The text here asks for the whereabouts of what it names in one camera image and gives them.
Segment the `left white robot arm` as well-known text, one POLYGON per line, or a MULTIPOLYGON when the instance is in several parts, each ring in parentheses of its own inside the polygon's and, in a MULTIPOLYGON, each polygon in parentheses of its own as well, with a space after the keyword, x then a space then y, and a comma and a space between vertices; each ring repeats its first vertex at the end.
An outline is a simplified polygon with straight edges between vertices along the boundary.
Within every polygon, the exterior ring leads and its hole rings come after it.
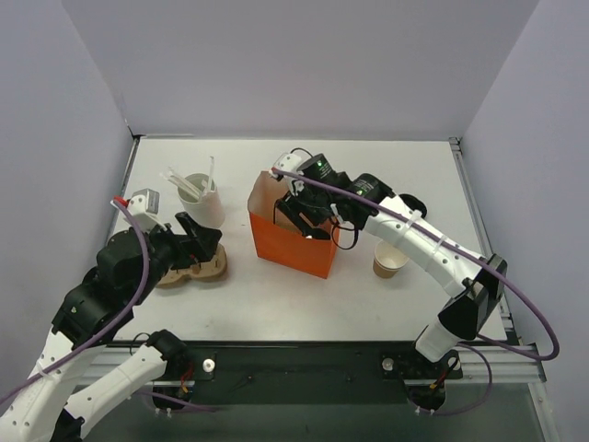
POLYGON ((97 264, 70 290, 52 320, 45 346, 24 388, 10 394, 1 417, 4 441, 80 441, 90 429, 145 383, 177 378, 194 364, 186 344, 167 330, 153 331, 123 364, 77 391, 79 379, 133 319, 140 305, 171 270, 210 262, 222 237, 186 213, 175 215, 184 232, 169 225, 131 227, 114 234, 97 264))

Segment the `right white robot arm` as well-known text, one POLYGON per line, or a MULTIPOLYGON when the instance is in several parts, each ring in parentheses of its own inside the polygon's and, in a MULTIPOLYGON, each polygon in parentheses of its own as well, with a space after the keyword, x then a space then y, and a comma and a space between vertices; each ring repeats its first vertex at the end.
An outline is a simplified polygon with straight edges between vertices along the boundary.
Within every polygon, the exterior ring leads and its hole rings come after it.
POLYGON ((503 258, 463 248, 379 178, 363 173, 352 180, 322 154, 303 159, 285 153, 269 174, 285 180, 287 193, 278 208, 304 236, 321 238, 318 227, 326 221, 349 223, 354 233, 363 231, 399 250, 444 289, 447 303, 408 353, 414 373, 431 374, 458 343, 476 339, 502 298, 503 258))

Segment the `orange paper bag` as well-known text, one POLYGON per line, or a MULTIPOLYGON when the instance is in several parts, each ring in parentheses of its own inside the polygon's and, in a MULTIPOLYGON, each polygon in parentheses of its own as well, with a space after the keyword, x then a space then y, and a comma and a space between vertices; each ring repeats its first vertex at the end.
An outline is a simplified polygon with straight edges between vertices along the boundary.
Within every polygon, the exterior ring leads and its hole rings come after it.
POLYGON ((306 238, 288 218, 274 209, 287 193, 286 184, 261 171, 248 198, 249 221, 259 258, 323 279, 329 277, 336 245, 327 239, 306 238))

